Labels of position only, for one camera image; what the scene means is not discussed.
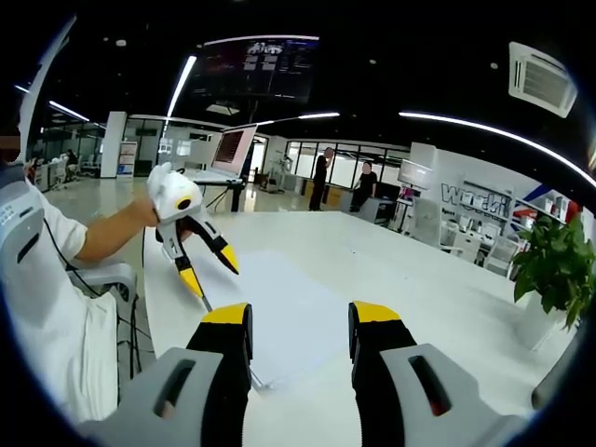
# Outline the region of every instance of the air conditioner vent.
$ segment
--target air conditioner vent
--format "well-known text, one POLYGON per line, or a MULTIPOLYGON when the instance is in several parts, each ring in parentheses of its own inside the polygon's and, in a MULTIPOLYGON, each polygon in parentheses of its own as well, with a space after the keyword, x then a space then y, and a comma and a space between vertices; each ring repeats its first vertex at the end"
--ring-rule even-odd
POLYGON ((558 61, 534 48, 511 42, 509 95, 565 118, 576 101, 577 89, 558 61))

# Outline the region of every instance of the black ceiling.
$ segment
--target black ceiling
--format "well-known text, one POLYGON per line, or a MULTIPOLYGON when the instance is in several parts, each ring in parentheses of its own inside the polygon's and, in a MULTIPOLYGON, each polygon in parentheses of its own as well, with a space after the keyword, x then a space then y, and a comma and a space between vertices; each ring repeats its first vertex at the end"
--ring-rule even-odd
MULTIPOLYGON (((595 97, 594 83, 583 81, 594 78, 594 68, 587 65, 594 43, 582 11, 563 15, 559 8, 538 13, 516 7, 513 14, 510 7, 433 10, 286 3, 75 6, 70 11, 78 12, 78 20, 42 97, 92 121, 105 122, 110 110, 165 115, 186 58, 200 51, 197 44, 247 34, 319 35, 308 104, 260 100, 253 121, 329 111, 341 117, 295 120, 263 127, 263 132, 287 138, 429 142, 515 169, 586 205, 594 201, 585 181, 535 149, 480 130, 398 115, 416 111, 480 122, 541 143, 585 167, 594 135, 589 104, 595 97), (115 45, 121 38, 126 47, 115 45), (567 118, 508 95, 510 41, 542 50, 574 73, 583 90, 567 118)), ((38 23, 31 23, 31 42, 23 41, 15 51, 15 82, 31 80, 35 58, 68 13, 68 7, 52 8, 34 19, 38 23)), ((254 102, 237 100, 240 113, 224 116, 206 112, 211 103, 183 93, 174 115, 234 126, 246 124, 254 107, 254 102)))

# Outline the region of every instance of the office floor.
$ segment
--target office floor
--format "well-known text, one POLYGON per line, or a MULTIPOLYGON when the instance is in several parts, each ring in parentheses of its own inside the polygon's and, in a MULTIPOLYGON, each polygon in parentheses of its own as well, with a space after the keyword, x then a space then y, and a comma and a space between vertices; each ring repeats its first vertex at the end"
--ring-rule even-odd
MULTIPOLYGON (((139 178, 132 181, 123 180, 98 180, 81 179, 73 183, 67 183, 61 189, 46 192, 48 201, 59 208, 67 217, 77 219, 83 224, 88 224, 100 217, 111 216, 118 210, 126 207, 137 195, 145 193, 146 179, 139 178)), ((223 188, 208 187, 205 191, 206 203, 216 198, 223 188)), ((240 196, 241 211, 295 211, 308 210, 309 197, 300 196, 294 193, 268 194, 260 191, 257 185, 249 184, 240 196)), ((209 210, 211 213, 230 212, 232 193, 229 192, 221 203, 215 208, 213 204, 209 210)), ((333 210, 332 207, 321 206, 324 210, 333 210)), ((137 271, 138 294, 144 296, 144 277, 142 270, 142 235, 134 237, 125 245, 118 255, 137 271)), ((129 305, 120 305, 118 313, 128 319, 130 315, 129 305)), ((149 332, 147 312, 144 300, 138 302, 136 312, 137 327, 146 333, 149 332)), ((129 346, 125 340, 129 339, 129 327, 122 323, 118 329, 118 340, 121 341, 118 347, 120 365, 120 384, 123 385, 129 378, 129 346)), ((143 368, 155 360, 151 340, 138 335, 140 347, 140 361, 143 368)))

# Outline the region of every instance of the green leaves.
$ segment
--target green leaves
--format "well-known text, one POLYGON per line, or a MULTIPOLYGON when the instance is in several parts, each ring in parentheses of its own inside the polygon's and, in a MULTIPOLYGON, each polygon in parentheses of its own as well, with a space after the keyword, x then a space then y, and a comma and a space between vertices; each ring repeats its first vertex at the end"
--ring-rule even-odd
POLYGON ((541 216, 530 231, 520 237, 528 240, 527 251, 518 253, 513 263, 519 266, 513 298, 517 302, 528 291, 542 295, 546 313, 552 308, 567 313, 565 325, 571 328, 586 311, 596 288, 591 273, 596 260, 592 244, 584 240, 583 225, 576 216, 568 225, 541 216))

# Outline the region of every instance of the shelf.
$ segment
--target shelf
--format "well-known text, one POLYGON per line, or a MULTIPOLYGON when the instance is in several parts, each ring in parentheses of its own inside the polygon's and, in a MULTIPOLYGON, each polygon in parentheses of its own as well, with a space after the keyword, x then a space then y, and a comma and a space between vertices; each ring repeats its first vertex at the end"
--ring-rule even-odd
POLYGON ((464 180, 464 184, 476 186, 477 188, 483 189, 485 191, 490 191, 491 193, 499 194, 500 196, 513 198, 513 196, 510 193, 504 193, 503 191, 499 191, 498 189, 491 188, 490 186, 484 186, 483 184, 471 182, 470 180, 464 180))
POLYGON ((565 224, 565 221, 563 221, 562 219, 559 219, 557 216, 555 216, 554 214, 550 214, 549 212, 546 212, 546 210, 543 210, 539 207, 537 207, 536 205, 530 203, 530 202, 526 202, 525 200, 522 200, 520 198, 516 198, 515 199, 516 202, 522 203, 523 205, 525 205, 528 208, 531 208, 532 210, 538 211, 542 214, 546 214, 548 217, 554 219, 555 221, 559 221, 561 224, 565 224))
POLYGON ((508 221, 507 217, 503 217, 500 214, 497 214, 496 212, 488 211, 488 210, 485 210, 484 208, 477 207, 475 205, 468 205, 467 203, 460 203, 459 205, 461 207, 463 207, 464 209, 471 209, 471 210, 483 212, 484 214, 486 214, 488 216, 492 216, 492 217, 498 219, 499 221, 503 221, 503 222, 508 221))

